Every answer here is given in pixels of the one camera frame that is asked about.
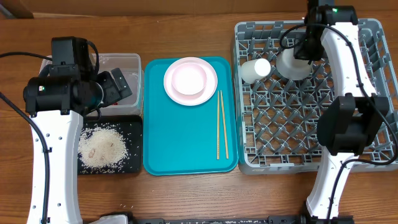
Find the grey bowl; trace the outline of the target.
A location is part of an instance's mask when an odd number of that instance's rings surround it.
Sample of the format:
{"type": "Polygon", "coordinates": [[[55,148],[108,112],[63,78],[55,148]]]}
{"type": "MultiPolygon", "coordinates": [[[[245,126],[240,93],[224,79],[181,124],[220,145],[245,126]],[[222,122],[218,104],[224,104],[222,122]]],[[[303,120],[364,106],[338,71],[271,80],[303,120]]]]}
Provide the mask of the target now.
{"type": "Polygon", "coordinates": [[[312,72],[312,62],[299,60],[294,57],[294,49],[283,50],[276,60],[278,72],[289,80],[303,80],[312,72]]]}

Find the pale green cup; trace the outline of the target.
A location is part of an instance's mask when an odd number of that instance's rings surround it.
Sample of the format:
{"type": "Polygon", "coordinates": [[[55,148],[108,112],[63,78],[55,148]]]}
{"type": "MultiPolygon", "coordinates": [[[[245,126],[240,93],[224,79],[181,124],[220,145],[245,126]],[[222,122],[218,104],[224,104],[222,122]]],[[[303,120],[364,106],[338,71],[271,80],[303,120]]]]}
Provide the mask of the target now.
{"type": "Polygon", "coordinates": [[[271,64],[264,58],[250,60],[241,65],[242,79],[253,84],[256,80],[261,80],[271,72],[271,64]]]}

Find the white rice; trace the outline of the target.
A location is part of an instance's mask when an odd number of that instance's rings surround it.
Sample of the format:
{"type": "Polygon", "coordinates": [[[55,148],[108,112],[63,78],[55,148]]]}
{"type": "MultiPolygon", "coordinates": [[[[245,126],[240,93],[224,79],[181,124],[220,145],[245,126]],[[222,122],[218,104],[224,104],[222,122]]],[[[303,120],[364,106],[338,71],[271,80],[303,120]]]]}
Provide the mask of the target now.
{"type": "Polygon", "coordinates": [[[94,124],[92,128],[83,128],[78,145],[78,161],[81,174],[115,174],[121,172],[130,158],[127,139],[121,127],[116,124],[94,124]],[[89,152],[96,149],[92,158],[89,152]]]}

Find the pink bowl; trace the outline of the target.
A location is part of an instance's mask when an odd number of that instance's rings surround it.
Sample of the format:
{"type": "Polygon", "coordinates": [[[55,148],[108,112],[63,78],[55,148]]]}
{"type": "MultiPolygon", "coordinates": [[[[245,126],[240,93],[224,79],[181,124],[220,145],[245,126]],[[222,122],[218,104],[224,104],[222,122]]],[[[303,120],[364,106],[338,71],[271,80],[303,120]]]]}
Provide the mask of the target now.
{"type": "Polygon", "coordinates": [[[172,86],[183,95],[196,95],[206,85],[205,70],[195,63],[178,65],[172,74],[172,86]]]}

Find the wooden chopstick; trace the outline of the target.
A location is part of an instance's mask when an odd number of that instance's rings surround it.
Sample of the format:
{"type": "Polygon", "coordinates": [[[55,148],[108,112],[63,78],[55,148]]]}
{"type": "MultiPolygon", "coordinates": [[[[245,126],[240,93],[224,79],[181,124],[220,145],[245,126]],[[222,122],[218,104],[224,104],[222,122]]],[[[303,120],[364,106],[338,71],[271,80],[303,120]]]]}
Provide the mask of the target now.
{"type": "Polygon", "coordinates": [[[217,91],[216,159],[220,159],[220,93],[217,91]]]}
{"type": "Polygon", "coordinates": [[[226,118],[225,118],[225,110],[224,110],[224,100],[223,100],[223,91],[220,90],[220,105],[223,119],[223,132],[224,132],[224,148],[226,153],[226,159],[229,159],[229,150],[228,150],[228,135],[226,132],[226,118]]]}

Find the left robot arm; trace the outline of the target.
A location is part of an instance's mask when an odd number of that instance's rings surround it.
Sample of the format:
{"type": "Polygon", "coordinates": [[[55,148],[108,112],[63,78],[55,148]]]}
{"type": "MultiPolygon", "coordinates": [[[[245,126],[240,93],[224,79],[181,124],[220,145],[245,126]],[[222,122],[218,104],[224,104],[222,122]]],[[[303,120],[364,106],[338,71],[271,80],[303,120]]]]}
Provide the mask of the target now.
{"type": "Polygon", "coordinates": [[[99,71],[93,48],[83,38],[53,38],[51,63],[24,88],[34,141],[28,223],[82,223],[77,174],[83,118],[132,94],[119,68],[99,71]]]}

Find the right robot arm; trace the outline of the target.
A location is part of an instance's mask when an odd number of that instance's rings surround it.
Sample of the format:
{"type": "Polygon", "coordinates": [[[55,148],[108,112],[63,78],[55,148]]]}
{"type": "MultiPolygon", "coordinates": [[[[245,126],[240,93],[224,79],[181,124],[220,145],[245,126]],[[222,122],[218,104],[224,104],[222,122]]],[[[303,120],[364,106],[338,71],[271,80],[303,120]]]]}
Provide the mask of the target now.
{"type": "Polygon", "coordinates": [[[321,164],[305,218],[307,223],[352,223],[353,218],[338,215],[340,198],[354,163],[386,122],[389,102],[369,81],[353,6],[308,1],[304,25],[305,38],[297,42],[294,57],[315,61],[327,56],[335,89],[317,123],[321,164]]]}

